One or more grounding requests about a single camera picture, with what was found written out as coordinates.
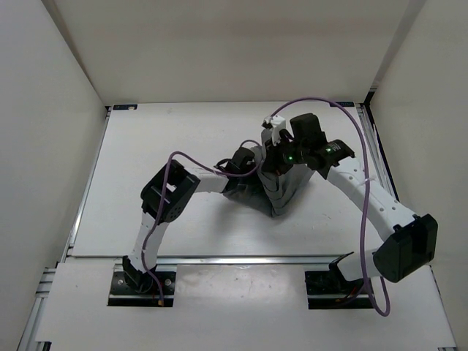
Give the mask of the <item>grey pleated skirt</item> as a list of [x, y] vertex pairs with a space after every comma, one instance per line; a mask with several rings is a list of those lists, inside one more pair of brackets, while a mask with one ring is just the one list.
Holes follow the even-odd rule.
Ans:
[[[261, 145], [250, 148], [255, 153], [257, 166], [253, 174], [257, 174], [263, 185], [263, 193], [251, 197], [226, 197], [241, 205], [253, 208], [271, 218], [286, 214], [300, 195], [303, 194], [305, 186], [314, 174], [305, 165], [295, 165], [284, 175], [264, 173], [261, 168], [265, 156], [263, 142], [266, 140], [267, 132], [261, 133]], [[252, 174], [233, 174], [235, 177], [247, 177]]]

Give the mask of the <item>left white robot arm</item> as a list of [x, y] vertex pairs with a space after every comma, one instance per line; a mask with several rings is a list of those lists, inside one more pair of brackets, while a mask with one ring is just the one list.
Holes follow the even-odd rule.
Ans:
[[131, 253], [122, 258], [125, 282], [137, 293], [153, 287], [160, 293], [162, 282], [155, 273], [157, 254], [169, 224], [182, 215], [194, 194], [227, 192], [254, 176], [258, 167], [254, 152], [244, 147], [212, 167], [174, 151], [140, 193], [140, 231]]

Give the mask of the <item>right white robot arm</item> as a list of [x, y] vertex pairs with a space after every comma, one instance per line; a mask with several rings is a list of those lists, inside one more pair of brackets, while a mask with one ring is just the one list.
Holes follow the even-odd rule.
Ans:
[[275, 176], [305, 165], [340, 189], [371, 222], [382, 245], [349, 253], [329, 265], [328, 283], [345, 292], [355, 280], [383, 277], [397, 283], [434, 259], [438, 224], [430, 214], [418, 216], [379, 184], [372, 184], [354, 151], [341, 140], [327, 140], [318, 117], [306, 113], [290, 121], [269, 116], [262, 170]]

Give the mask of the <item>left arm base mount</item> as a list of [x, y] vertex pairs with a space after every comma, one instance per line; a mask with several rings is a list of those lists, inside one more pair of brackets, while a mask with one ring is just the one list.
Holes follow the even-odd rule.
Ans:
[[172, 307], [176, 288], [175, 271], [157, 271], [154, 275], [162, 285], [164, 301], [159, 300], [159, 287], [153, 278], [149, 277], [142, 287], [131, 283], [122, 270], [114, 271], [107, 299], [108, 306], [128, 307]]

